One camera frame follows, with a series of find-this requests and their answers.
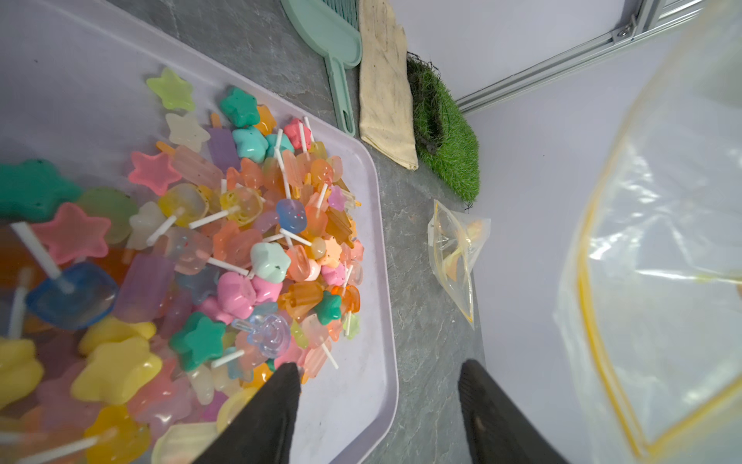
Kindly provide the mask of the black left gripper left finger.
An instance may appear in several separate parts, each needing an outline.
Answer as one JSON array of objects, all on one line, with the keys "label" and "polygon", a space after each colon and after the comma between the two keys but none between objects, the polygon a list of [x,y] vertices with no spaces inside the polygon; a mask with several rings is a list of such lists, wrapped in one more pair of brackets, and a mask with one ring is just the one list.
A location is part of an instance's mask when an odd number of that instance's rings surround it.
[{"label": "black left gripper left finger", "polygon": [[299,369],[295,363],[284,363],[195,461],[287,463],[300,396]]}]

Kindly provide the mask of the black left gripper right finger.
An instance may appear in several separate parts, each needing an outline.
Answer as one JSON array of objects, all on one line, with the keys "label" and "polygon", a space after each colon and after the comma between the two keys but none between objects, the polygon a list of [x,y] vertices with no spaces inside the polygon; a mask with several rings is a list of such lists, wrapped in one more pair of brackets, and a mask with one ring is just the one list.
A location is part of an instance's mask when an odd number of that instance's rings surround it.
[{"label": "black left gripper right finger", "polygon": [[461,366],[458,392],[473,463],[565,461],[478,361]]}]

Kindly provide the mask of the ziploc bag of candies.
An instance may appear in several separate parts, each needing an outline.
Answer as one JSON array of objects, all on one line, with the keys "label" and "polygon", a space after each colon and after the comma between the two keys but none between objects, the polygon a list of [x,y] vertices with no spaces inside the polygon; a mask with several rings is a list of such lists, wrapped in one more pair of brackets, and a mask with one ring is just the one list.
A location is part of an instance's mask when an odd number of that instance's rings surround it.
[{"label": "ziploc bag of candies", "polygon": [[740,462],[739,2],[706,2],[635,100],[556,305],[593,462]]},{"label": "ziploc bag of candies", "polygon": [[473,267],[490,238],[490,218],[448,209],[433,200],[427,225],[429,262],[438,283],[472,328],[475,328]]}]

